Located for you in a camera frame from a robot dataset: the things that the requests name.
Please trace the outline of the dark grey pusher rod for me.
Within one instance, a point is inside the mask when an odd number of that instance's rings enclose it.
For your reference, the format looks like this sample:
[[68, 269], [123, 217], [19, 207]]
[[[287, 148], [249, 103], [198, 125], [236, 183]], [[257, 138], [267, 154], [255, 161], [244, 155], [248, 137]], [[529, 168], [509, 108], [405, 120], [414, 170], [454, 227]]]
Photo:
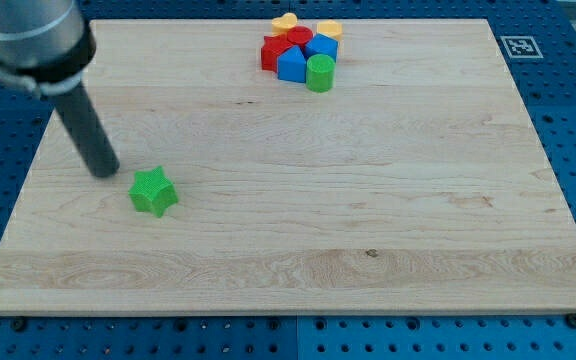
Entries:
[[91, 175], [107, 178], [116, 174], [119, 159], [84, 85], [79, 82], [52, 96], [51, 102]]

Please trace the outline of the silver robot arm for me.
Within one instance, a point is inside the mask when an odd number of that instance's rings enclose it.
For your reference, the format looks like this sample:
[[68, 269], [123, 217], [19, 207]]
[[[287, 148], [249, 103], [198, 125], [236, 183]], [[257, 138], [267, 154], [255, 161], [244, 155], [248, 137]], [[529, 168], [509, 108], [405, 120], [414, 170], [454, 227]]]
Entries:
[[0, 82], [49, 100], [92, 176], [119, 159], [82, 82], [96, 40], [76, 0], [0, 0]]

